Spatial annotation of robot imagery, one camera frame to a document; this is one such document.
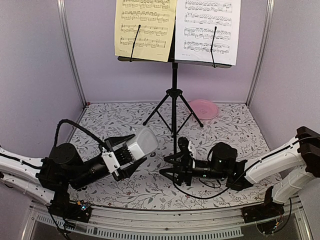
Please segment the white metronome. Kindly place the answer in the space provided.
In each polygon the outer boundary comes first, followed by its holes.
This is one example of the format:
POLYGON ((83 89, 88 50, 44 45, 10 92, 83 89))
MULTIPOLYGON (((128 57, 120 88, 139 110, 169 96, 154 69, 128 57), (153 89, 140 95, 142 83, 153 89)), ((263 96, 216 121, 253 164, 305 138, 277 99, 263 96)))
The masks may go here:
POLYGON ((154 152, 159 146, 157 136, 146 126, 140 128, 125 144, 136 161, 154 152))

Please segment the black perforated music stand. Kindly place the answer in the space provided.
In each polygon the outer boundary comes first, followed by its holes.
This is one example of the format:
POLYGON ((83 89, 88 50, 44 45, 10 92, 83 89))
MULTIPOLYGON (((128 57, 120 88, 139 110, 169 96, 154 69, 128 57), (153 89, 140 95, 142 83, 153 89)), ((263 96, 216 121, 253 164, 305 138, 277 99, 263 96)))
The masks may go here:
MULTIPOLYGON (((131 50, 130 57, 119 56, 118 57, 119 61, 122 61, 122 62, 132 62, 132 61, 146 62, 147 61, 146 59, 133 58, 134 49, 135 49, 135 46, 137 45, 136 41, 138 39, 138 34, 139 34, 141 29, 142 29, 142 25, 139 24, 138 27, 137 27, 137 30, 136 30, 136 34, 135 34, 133 43, 132 43, 132 50, 131 50)), ((166 127, 170 130, 171 137, 173 138, 173 155, 170 155, 169 157, 173 157, 173 159, 176 160, 178 157, 174 156, 174 155, 177 154, 177 135, 180 132, 180 130, 182 129, 182 127, 186 124, 187 120, 189 120, 189 118, 191 116, 194 116, 195 120, 198 122, 198 124, 199 124, 199 126, 201 128, 203 128, 204 125, 200 121, 200 119, 198 118, 198 116, 196 115, 194 110, 191 108, 191 106, 189 105, 187 100, 183 97, 183 91, 181 89, 178 89, 178 62, 175 60, 175 57, 174 57, 174 53, 175 53, 175 30, 176 30, 176 27, 174 27, 174 29, 173 29, 173 37, 172 37, 172 42, 171 42, 171 47, 170 47, 169 57, 168 57, 168 62, 172 63, 172 65, 171 65, 172 66, 172 87, 166 90, 166 95, 164 96, 164 98, 160 101, 160 103, 158 103, 158 105, 151 112, 151 114, 147 117, 147 119, 142 123, 142 125, 146 126, 147 123, 149 122, 149 120, 154 116, 154 114, 155 113, 158 114, 158 116, 161 118, 161 120, 165 123, 166 127), (171 127, 166 122, 166 120, 163 118, 161 113, 159 112, 159 108, 165 103, 165 101, 169 97, 172 99, 172 103, 171 103, 171 127), (188 108, 190 113, 189 113, 188 117, 184 120, 183 124, 177 130, 177 99, 178 98, 181 98, 182 102, 188 108)), ((210 44, 210 53, 211 53, 212 64, 213 64, 214 68, 218 67, 218 64, 215 63, 214 55, 213 55, 213 44, 214 44, 214 40, 215 40, 215 37, 216 37, 216 32, 217 32, 217 26, 214 27, 213 35, 212 35, 212 41, 211 41, 211 44, 210 44)))

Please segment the yellow sheet music page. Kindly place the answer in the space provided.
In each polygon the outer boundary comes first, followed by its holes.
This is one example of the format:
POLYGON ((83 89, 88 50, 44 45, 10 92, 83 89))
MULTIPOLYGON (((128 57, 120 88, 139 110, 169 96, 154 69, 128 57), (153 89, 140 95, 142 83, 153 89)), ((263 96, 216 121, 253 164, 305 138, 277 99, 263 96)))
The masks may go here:
POLYGON ((118 57, 167 62, 176 0, 117 0, 114 49, 118 57))

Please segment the white sheet music page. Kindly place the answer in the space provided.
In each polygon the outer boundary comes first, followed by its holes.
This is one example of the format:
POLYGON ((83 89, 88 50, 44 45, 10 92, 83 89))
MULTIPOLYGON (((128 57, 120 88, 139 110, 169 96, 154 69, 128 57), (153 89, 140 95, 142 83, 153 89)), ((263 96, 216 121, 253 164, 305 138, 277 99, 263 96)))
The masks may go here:
POLYGON ((241 5, 239 0, 177 1, 175 60, 236 65, 241 5))

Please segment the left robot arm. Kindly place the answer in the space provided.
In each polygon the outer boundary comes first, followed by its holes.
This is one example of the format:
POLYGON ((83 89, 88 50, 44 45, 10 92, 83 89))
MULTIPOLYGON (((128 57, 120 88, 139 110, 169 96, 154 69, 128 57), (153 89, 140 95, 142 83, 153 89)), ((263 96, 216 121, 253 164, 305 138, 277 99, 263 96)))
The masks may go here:
POLYGON ((129 178, 158 147, 157 138, 146 132, 108 137, 99 145, 100 153, 82 160, 71 143, 54 146, 48 157, 25 157, 0 150, 0 172, 21 177, 51 194, 64 194, 68 187, 81 189, 112 175, 116 181, 129 178))

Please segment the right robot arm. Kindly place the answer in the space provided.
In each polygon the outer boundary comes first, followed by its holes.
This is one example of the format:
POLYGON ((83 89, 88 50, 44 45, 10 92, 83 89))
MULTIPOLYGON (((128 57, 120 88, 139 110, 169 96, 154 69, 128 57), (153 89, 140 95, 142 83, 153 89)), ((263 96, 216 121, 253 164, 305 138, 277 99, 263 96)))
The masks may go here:
POLYGON ((256 159, 237 161, 237 150, 219 142, 208 153, 207 160, 195 159, 191 143, 185 137, 178 139, 180 151, 164 158, 171 168, 161 169, 162 176, 172 181, 176 188, 182 183, 191 185, 193 177, 226 179, 226 188, 242 191, 261 180, 293 168, 282 182, 265 193, 265 202, 259 206, 262 218, 269 218, 292 195, 308 182, 320 176, 320 135, 302 126, 295 137, 283 146, 256 159))

